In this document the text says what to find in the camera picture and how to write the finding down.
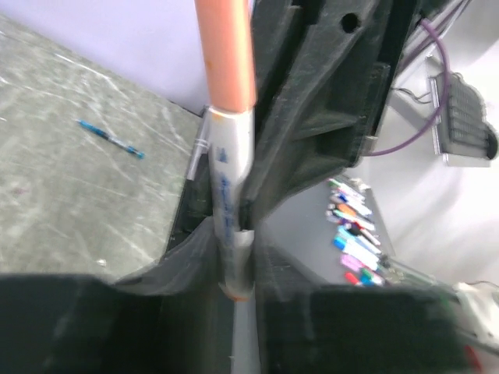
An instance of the pen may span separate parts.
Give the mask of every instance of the pen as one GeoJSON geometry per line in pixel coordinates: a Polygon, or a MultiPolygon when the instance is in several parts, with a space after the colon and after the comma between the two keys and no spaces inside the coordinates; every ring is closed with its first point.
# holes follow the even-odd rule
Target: pen
{"type": "Polygon", "coordinates": [[[88,122],[85,122],[83,120],[78,120],[78,123],[84,128],[84,129],[87,129],[91,132],[93,132],[95,135],[98,135],[100,136],[101,138],[103,139],[106,139],[108,142],[110,143],[113,143],[115,144],[116,146],[119,146],[121,149],[125,150],[126,152],[128,153],[131,153],[131,154],[134,154],[135,156],[137,156],[138,158],[143,158],[143,153],[142,152],[139,152],[138,150],[136,150],[135,148],[133,148],[132,146],[129,146],[127,144],[124,144],[124,142],[122,142],[121,140],[115,138],[114,136],[112,135],[109,135],[108,133],[106,133],[104,130],[101,130],[101,129],[98,129],[97,127],[91,125],[90,123],[88,122]]]}
{"type": "Polygon", "coordinates": [[[376,228],[374,227],[373,224],[371,224],[368,221],[361,220],[358,217],[352,217],[352,216],[350,216],[348,214],[340,212],[339,210],[335,210],[333,213],[337,217],[345,218],[346,220],[351,221],[351,222],[356,222],[359,226],[361,226],[363,228],[366,228],[367,230],[371,230],[371,231],[375,231],[376,230],[376,228]]]}

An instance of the pink marker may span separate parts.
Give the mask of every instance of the pink marker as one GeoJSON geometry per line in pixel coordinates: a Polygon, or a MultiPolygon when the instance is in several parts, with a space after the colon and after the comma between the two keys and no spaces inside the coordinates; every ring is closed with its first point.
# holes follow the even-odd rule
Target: pink marker
{"type": "Polygon", "coordinates": [[[363,263],[358,261],[354,256],[348,255],[346,253],[342,254],[342,265],[348,267],[351,271],[358,273],[360,269],[364,266],[363,263]]]}

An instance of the white object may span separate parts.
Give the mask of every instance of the white object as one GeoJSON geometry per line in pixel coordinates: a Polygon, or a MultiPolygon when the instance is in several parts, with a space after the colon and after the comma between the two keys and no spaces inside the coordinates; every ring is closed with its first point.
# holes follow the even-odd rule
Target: white object
{"type": "Polygon", "coordinates": [[[499,348],[499,291],[466,283],[457,283],[454,289],[478,340],[499,348]]]}

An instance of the orange tube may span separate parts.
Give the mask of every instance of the orange tube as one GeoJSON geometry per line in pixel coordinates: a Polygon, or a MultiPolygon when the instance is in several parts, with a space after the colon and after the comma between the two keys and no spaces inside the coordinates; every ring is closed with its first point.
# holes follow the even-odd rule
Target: orange tube
{"type": "Polygon", "coordinates": [[[196,0],[211,105],[234,113],[257,101],[247,0],[196,0]]]}

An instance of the black plastic part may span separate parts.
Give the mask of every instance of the black plastic part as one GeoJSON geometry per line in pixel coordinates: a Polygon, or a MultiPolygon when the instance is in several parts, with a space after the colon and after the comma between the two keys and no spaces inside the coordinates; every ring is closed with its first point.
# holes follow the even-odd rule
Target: black plastic part
{"type": "Polygon", "coordinates": [[[357,162],[419,11],[417,0],[257,3],[260,99],[255,160],[239,212],[243,228],[357,162]]]}
{"type": "Polygon", "coordinates": [[[319,286],[280,253],[256,256],[262,374],[473,372],[436,292],[319,286]]]}
{"type": "Polygon", "coordinates": [[[168,296],[161,265],[118,286],[71,274],[0,276],[0,372],[229,374],[234,303],[213,265],[168,296]]]}
{"type": "Polygon", "coordinates": [[[213,214],[211,199],[210,168],[208,155],[202,154],[193,181],[186,179],[180,196],[180,203],[173,220],[172,232],[166,245],[166,253],[182,243],[204,218],[213,214]]]}

